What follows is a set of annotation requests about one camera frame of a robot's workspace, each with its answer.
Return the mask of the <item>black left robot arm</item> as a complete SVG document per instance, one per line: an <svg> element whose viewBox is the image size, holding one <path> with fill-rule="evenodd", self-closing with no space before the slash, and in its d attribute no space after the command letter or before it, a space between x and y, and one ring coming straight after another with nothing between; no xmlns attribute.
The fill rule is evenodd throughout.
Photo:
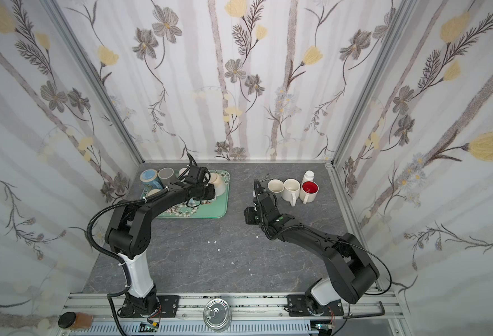
<svg viewBox="0 0 493 336"><path fill-rule="evenodd" d="M210 171L200 167L191 154L187 154L187 157L189 163L176 181L165 184L162 190L151 196L112 204L98 211L87 225L85 237L88 243L99 253L117 260L125 276L125 288L106 295L121 335L126 332L120 324L114 298L124 295L124 307L141 316L150 317L161 308L146 253L151 242L153 220L178 204L189 200L212 200L216 196L215 186L209 183ZM99 217L109 211L113 214L106 229L105 242L110 249L105 249L95 241L92 231Z"/></svg>

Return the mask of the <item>cream mug with orange handle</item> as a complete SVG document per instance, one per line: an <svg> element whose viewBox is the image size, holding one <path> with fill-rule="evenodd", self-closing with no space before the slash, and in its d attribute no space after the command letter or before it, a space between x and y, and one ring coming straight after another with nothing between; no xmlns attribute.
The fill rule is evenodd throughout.
<svg viewBox="0 0 493 336"><path fill-rule="evenodd" d="M152 196L155 196L161 192L162 192L161 189L152 189L152 190L148 191L148 193L146 194L146 197L152 197Z"/></svg>

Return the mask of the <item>white mug with red inside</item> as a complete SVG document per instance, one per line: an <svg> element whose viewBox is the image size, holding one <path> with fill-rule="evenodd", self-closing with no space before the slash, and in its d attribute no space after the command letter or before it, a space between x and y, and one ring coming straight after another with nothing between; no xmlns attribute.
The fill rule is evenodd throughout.
<svg viewBox="0 0 493 336"><path fill-rule="evenodd" d="M300 199L303 204L309 204L315 201L317 193L319 191L319 186L313 181L306 181L302 184L300 190Z"/></svg>

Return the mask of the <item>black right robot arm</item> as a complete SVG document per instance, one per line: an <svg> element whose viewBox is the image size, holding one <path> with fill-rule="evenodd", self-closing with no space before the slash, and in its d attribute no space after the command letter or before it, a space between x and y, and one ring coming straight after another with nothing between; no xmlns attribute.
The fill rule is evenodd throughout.
<svg viewBox="0 0 493 336"><path fill-rule="evenodd" d="M245 208L244 217L246 224L257 225L267 239L306 249L326 267L328 276L311 285L300 303L288 303L286 309L291 316L322 316L334 304L354 305L364 295L383 295L391 289L368 291L380 276L373 261L378 257L365 249L356 236L332 235L304 225L290 214L282 214L276 195L263 188L257 179L253 182L253 206Z"/></svg>

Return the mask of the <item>green plastic tray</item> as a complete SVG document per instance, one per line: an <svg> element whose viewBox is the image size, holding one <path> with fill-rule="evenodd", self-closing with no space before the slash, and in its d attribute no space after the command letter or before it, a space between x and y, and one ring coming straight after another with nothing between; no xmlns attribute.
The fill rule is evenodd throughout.
<svg viewBox="0 0 493 336"><path fill-rule="evenodd" d="M159 218L201 218L201 219L216 219L223 217L228 208L228 196L230 190L230 173L226 170L211 170L221 175L226 191L220 197L215 197L209 201L194 201L190 199L182 204L177 204L164 213L159 215ZM145 197L148 191L152 190L148 186L144 186L141 197Z"/></svg>

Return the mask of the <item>white cream mug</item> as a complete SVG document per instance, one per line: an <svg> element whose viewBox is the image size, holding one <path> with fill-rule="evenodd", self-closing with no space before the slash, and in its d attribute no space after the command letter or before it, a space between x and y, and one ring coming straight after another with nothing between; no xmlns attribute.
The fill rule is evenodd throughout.
<svg viewBox="0 0 493 336"><path fill-rule="evenodd" d="M300 196L301 184L295 179L287 179L284 182L282 199L288 202L291 207L295 207Z"/></svg>

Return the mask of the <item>beige mug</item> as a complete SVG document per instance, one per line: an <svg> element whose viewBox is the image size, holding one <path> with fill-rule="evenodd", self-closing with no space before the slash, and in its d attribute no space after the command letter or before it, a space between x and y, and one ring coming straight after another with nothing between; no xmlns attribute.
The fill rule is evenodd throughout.
<svg viewBox="0 0 493 336"><path fill-rule="evenodd" d="M214 186L215 197L220 197L225 193L226 186L220 174L211 172L209 183Z"/></svg>

